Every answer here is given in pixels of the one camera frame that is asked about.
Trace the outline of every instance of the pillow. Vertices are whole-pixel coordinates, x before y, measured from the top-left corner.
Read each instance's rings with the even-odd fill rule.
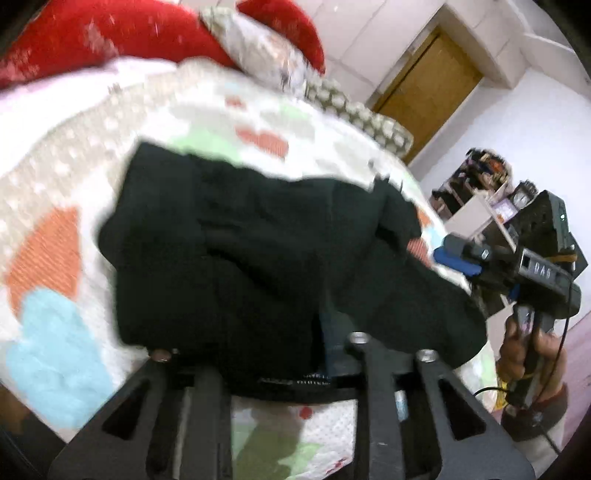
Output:
[[[262,85],[302,98],[319,74],[285,37],[230,8],[209,7],[201,20],[243,72]]]
[[[411,132],[396,120],[352,102],[338,82],[317,76],[307,83],[306,99],[329,115],[338,116],[373,138],[382,148],[404,158],[413,146]]]
[[[197,15],[157,0],[51,0],[0,59],[0,88],[98,65],[117,56],[233,67]]]
[[[245,0],[238,11],[280,33],[304,54],[322,75],[324,51],[311,18],[291,0]]]

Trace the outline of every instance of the floor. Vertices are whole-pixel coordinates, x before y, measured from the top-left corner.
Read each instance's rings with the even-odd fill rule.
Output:
[[[565,445],[591,405],[591,313],[569,330],[564,345],[568,354],[564,380],[569,386],[569,409],[563,442]]]

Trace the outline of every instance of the floral bedspread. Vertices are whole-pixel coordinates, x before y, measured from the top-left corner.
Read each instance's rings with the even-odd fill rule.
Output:
[[[207,60],[114,92],[50,132],[0,179],[0,381],[71,439],[146,358],[118,340],[111,266],[96,246],[126,161],[140,140],[224,158],[268,176],[374,177],[411,199],[423,227],[409,250],[441,276],[464,278],[431,254],[445,236],[405,165],[345,121],[270,92]],[[496,383],[490,345],[457,370],[476,391]],[[489,409],[494,395],[483,395]],[[356,402],[322,406],[233,399],[235,477],[321,479],[352,459]]]

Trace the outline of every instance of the metal bolt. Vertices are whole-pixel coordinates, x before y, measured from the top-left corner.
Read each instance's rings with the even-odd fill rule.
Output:
[[[435,350],[419,350],[417,352],[417,359],[420,362],[430,363],[437,360],[437,352]]]
[[[349,334],[349,342],[355,345],[364,345],[369,342],[369,335],[365,332],[351,332]]]

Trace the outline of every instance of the black cable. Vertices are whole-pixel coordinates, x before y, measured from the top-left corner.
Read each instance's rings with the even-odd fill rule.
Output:
[[[571,276],[570,277],[570,284],[569,284],[569,301],[567,303],[567,305],[568,305],[567,308],[569,308],[569,312],[570,312],[570,302],[572,301],[572,295],[573,295],[573,282],[574,282],[574,280],[573,280],[573,277]],[[554,364],[552,365],[552,370],[550,370],[550,374],[548,375],[548,379],[546,380],[546,383],[544,384],[544,386],[540,390],[540,393],[538,394],[536,399],[532,402],[530,409],[533,408],[533,406],[540,400],[541,396],[547,390],[548,385],[550,385],[550,381],[552,380],[552,376],[554,375],[554,373],[556,372],[556,369],[558,368],[558,360],[560,359],[560,355],[562,354],[562,350],[564,348],[564,342],[566,340],[566,332],[569,330],[570,317],[571,316],[569,315],[566,318],[566,320],[564,321],[564,332],[562,333],[562,337],[560,338],[560,344],[558,346],[558,351],[556,352],[556,358],[554,359]],[[503,393],[509,393],[509,391],[506,390],[505,388],[485,387],[485,388],[481,388],[476,393],[474,393],[474,396],[476,397],[477,395],[487,392],[487,391],[490,391],[490,390],[497,390],[497,391],[500,391]],[[540,429],[542,436],[546,439],[546,441],[548,441],[548,444],[550,445],[550,447],[552,447],[552,450],[554,450],[554,453],[556,453],[556,455],[560,455],[561,450],[554,443],[554,441],[550,438],[550,435],[548,435],[548,433],[542,428],[541,425],[538,425],[538,428]]]
[[[542,425],[538,425],[538,427],[540,428],[540,432],[541,434],[544,436],[544,438],[548,441],[548,443],[550,444],[550,446],[552,447],[552,450],[554,450],[554,453],[556,455],[560,455],[561,450],[558,448],[558,446],[554,443],[554,440],[552,440],[550,438],[550,435],[548,435],[548,432],[546,432],[543,428]]]
[[[569,316],[566,318],[566,320],[564,321],[564,332],[562,332],[562,338],[560,339],[560,345],[558,346],[558,352],[556,353],[556,358],[554,359],[554,365],[552,366],[552,370],[550,370],[550,375],[548,375],[548,379],[546,380],[546,383],[544,384],[544,386],[542,387],[542,390],[540,390],[540,393],[538,394],[538,396],[535,398],[535,400],[532,402],[532,406],[538,402],[538,400],[542,397],[542,394],[546,391],[546,389],[548,388],[548,385],[550,385],[550,381],[552,380],[552,376],[554,375],[554,372],[556,372],[556,369],[558,368],[558,360],[560,359],[560,354],[562,353],[562,348],[564,347],[564,341],[566,340],[566,332],[569,330],[569,321],[570,321],[570,302],[572,301],[572,296],[573,296],[573,282],[574,279],[571,275],[570,277],[570,284],[569,284],[569,302],[567,303],[568,305],[568,309],[569,309]]]
[[[484,393],[484,392],[488,392],[489,390],[497,390],[499,392],[509,393],[509,390],[507,390],[506,388],[501,388],[501,387],[485,387],[485,388],[481,388],[479,391],[477,391],[476,393],[474,393],[474,396],[476,397],[477,395],[480,395],[481,393]]]

